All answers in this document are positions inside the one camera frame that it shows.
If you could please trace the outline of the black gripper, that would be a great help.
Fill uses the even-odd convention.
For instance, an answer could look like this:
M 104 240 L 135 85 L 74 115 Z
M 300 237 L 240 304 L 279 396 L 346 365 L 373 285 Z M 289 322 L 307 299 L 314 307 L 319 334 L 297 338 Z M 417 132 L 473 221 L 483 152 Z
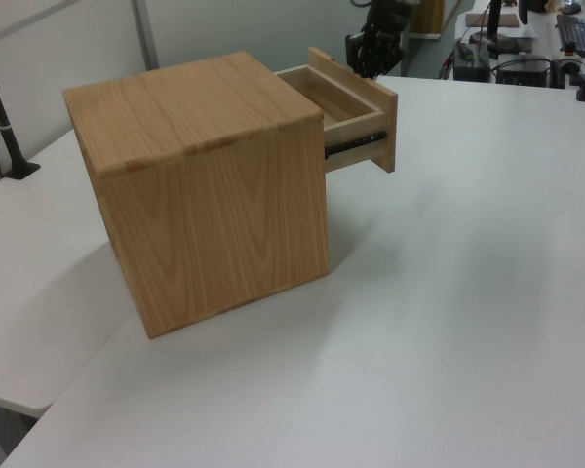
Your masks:
M 394 68 L 406 56 L 403 49 L 402 33 L 407 29 L 413 13 L 413 5 L 407 1 L 371 0 L 363 32 L 345 36 L 346 61 L 352 69 L 361 69 L 363 61 L 361 51 L 364 34 L 383 35 L 386 39 L 385 68 Z

